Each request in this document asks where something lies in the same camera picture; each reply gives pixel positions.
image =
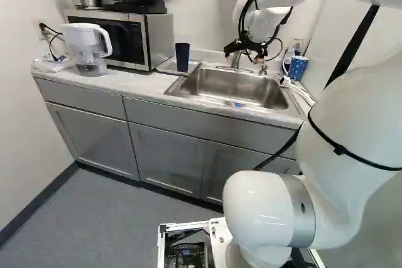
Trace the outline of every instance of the cabinet door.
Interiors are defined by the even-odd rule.
[[[127,122],[61,105],[47,106],[75,159],[139,180]]]
[[[129,123],[141,180],[199,197],[205,141]]]
[[[216,142],[208,142],[201,187],[202,198],[214,203],[222,203],[222,192],[226,180],[238,171],[253,169],[267,158],[269,158],[267,154]],[[295,161],[276,158],[264,170],[277,174],[286,174],[293,170],[295,166]]]

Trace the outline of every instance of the countertop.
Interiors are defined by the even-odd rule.
[[[101,77],[83,77],[76,68],[62,70],[57,73],[44,73],[33,68],[31,72],[34,77],[82,88],[289,129],[299,128],[305,118],[304,114],[301,115],[300,118],[297,118],[280,114],[280,112],[250,112],[241,108],[218,107],[211,104],[201,104],[191,99],[165,95],[166,89],[178,78],[178,76],[175,75],[166,75],[157,72],[143,73],[109,68],[107,74]],[[299,108],[304,111],[308,110],[306,109],[306,103],[304,103],[301,98],[297,98],[296,96],[295,98],[298,100]]]

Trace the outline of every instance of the blue cup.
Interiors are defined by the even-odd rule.
[[[293,81],[300,81],[306,71],[308,58],[305,56],[293,56],[291,58],[288,77]]]

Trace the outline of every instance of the stainless steel sink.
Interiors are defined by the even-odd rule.
[[[215,105],[300,115],[277,80],[214,65],[201,64],[187,78],[179,78],[165,94]]]

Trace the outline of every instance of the floor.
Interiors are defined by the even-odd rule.
[[[221,216],[79,170],[0,250],[0,267],[156,268],[160,223]]]

